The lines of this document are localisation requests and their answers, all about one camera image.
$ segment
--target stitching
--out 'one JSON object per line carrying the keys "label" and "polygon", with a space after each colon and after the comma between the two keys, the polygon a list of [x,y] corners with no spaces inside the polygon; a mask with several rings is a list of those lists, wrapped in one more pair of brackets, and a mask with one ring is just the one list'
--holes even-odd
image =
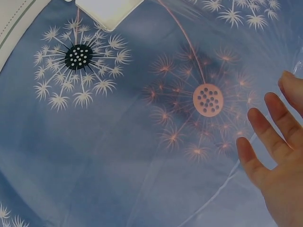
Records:
{"label": "stitching", "polygon": [[15,18],[15,16],[17,15],[17,13],[22,9],[22,7],[25,5],[25,3],[28,0],[24,0],[24,2],[22,3],[22,5],[18,8],[18,10],[15,12],[15,14],[12,16],[12,18],[8,21],[8,23],[5,25],[4,29],[1,31],[0,33],[0,38],[3,35],[3,33],[5,32],[5,30],[8,28],[9,24],[11,23],[11,21]]}

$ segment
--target white label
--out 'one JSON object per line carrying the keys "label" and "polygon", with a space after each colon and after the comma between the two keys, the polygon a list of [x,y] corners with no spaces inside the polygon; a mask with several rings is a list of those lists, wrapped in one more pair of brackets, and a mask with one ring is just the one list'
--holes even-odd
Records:
{"label": "white label", "polygon": [[113,31],[144,0],[76,0],[76,5],[100,23],[107,31]]}

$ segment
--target dark dandelion center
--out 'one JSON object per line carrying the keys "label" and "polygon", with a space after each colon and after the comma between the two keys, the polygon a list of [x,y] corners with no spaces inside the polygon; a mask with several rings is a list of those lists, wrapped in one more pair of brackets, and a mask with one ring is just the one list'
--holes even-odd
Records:
{"label": "dark dandelion center", "polygon": [[80,70],[91,63],[93,50],[84,44],[78,44],[68,50],[65,55],[65,65],[71,70]]}

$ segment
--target dandelion print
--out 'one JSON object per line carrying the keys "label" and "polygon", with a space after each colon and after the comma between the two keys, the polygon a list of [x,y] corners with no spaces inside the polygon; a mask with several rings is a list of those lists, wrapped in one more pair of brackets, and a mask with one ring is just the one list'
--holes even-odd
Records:
{"label": "dandelion print", "polygon": [[153,106],[151,120],[162,128],[164,148],[202,162],[210,151],[232,153],[235,139],[250,135],[246,112],[259,97],[252,75],[239,67],[241,58],[231,48],[217,48],[212,57],[199,50],[195,55],[203,77],[190,49],[159,56],[150,72],[160,79],[143,89],[143,99]]}
{"label": "dandelion print", "polygon": [[0,218],[3,227],[29,227],[20,216],[10,216],[11,211],[0,202]]}
{"label": "dandelion print", "polygon": [[35,54],[34,86],[37,98],[47,100],[51,109],[69,105],[87,108],[93,96],[108,96],[123,76],[123,65],[131,61],[127,42],[117,34],[105,33],[79,18],[64,27],[51,27],[43,34],[47,44]]}
{"label": "dandelion print", "polygon": [[270,21],[278,20],[279,0],[200,0],[189,1],[201,5],[203,10],[215,13],[220,20],[239,28],[247,25],[264,30]]}

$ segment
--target blue cloth with dandelion pattern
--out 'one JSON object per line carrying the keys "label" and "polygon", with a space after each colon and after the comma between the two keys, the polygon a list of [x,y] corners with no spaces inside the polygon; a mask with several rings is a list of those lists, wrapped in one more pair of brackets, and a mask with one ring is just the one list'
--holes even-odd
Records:
{"label": "blue cloth with dandelion pattern", "polygon": [[275,166],[246,112],[301,76],[303,3],[185,3],[113,33],[72,2],[41,12],[0,74],[2,226],[275,226],[234,141]]}

